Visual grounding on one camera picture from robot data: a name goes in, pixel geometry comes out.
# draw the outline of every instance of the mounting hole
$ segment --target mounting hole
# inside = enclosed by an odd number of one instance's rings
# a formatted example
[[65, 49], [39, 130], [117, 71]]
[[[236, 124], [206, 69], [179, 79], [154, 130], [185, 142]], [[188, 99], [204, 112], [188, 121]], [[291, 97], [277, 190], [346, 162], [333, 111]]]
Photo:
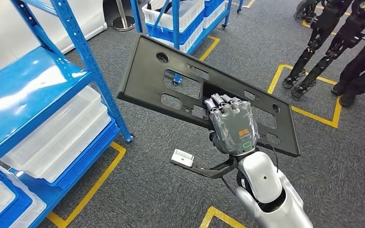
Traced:
[[163, 52], [158, 52], [156, 54], [156, 58], [157, 60], [159, 60], [159, 62], [161, 63], [168, 63], [169, 62], [169, 58], [167, 57], [167, 55]]
[[279, 112], [280, 112], [280, 109], [279, 109], [279, 107], [278, 107], [276, 104], [273, 104], [273, 105], [272, 105], [272, 108], [273, 108], [273, 110], [274, 110], [276, 113], [279, 113]]

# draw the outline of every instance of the green indicator light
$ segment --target green indicator light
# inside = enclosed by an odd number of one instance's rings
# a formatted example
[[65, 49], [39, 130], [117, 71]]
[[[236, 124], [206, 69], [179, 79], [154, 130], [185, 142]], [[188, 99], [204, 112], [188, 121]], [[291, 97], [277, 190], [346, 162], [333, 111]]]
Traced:
[[246, 142], [246, 143], [243, 144], [243, 148], [248, 148], [250, 146], [252, 146], [252, 142], [251, 141], [248, 141], [248, 142]]

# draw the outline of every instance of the blue metal shelf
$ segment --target blue metal shelf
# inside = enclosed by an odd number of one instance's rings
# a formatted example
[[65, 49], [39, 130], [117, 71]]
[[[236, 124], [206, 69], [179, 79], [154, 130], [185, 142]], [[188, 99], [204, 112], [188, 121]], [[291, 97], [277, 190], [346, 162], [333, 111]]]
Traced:
[[[119, 134], [128, 142], [133, 137], [67, 0], [50, 0], [51, 5], [39, 0], [11, 2], [41, 46], [0, 71], [0, 158], [90, 83], [97, 86], [111, 116], [110, 124], [58, 178], [58, 185], [52, 187], [44, 179], [20, 175], [20, 180], [47, 204], [44, 212], [31, 224], [33, 228], [38, 226]], [[66, 60], [48, 38], [28, 4], [59, 18], [86, 69]], [[11, 172], [20, 174], [14, 169]], [[0, 227], [7, 227], [3, 224], [0, 220]]]
[[107, 127], [92, 141], [92, 143], [78, 156], [78, 158], [64, 172], [63, 178], [69, 180], [69, 185], [65, 189], [51, 187], [46, 185], [43, 179], [35, 179], [27, 174], [22, 174], [19, 179], [28, 186], [30, 191], [38, 195], [47, 207], [40, 216], [30, 225], [31, 228], [37, 227], [40, 222], [48, 215], [49, 212], [61, 201], [69, 192], [76, 182], [86, 173], [92, 164], [103, 154], [110, 146], [111, 142], [118, 136], [120, 129], [112, 119]]
[[0, 71], [0, 158], [93, 80], [38, 47]]

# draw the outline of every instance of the black plastic panel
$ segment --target black plastic panel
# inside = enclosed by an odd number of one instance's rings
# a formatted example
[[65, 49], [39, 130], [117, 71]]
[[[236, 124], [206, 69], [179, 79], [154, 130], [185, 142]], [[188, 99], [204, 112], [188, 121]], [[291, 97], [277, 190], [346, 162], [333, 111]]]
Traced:
[[[199, 82], [199, 98], [177, 92], [180, 88], [172, 89], [175, 85], [165, 85], [163, 81], [166, 70]], [[183, 84], [184, 78], [176, 86]], [[193, 110], [195, 106], [205, 108], [202, 101], [214, 93], [249, 100], [251, 106], [272, 114], [276, 120], [274, 127], [258, 122], [261, 135], [258, 145], [270, 149], [267, 145], [270, 144], [277, 152], [299, 156], [291, 109], [286, 102], [142, 34], [135, 40], [118, 98], [212, 130], [212, 122], [194, 115]], [[164, 105], [161, 101], [164, 94], [179, 99], [180, 109]], [[268, 141], [270, 135], [276, 136], [277, 140]]]

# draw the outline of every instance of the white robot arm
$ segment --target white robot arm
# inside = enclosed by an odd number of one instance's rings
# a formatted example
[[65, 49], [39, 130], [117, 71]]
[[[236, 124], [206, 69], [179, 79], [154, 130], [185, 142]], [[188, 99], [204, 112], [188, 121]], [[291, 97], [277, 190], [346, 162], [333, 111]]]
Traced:
[[260, 227], [312, 228], [299, 194], [269, 156], [256, 147], [258, 127], [250, 103], [218, 94], [204, 103], [215, 127], [210, 140], [219, 151], [229, 154], [229, 159], [204, 169], [195, 165], [193, 155], [175, 150], [172, 163], [210, 178], [222, 178], [237, 168], [239, 186], [235, 190], [228, 187]]
[[303, 200], [268, 155], [255, 152], [242, 159], [238, 169], [242, 178], [235, 195], [260, 227], [313, 227], [303, 210]]

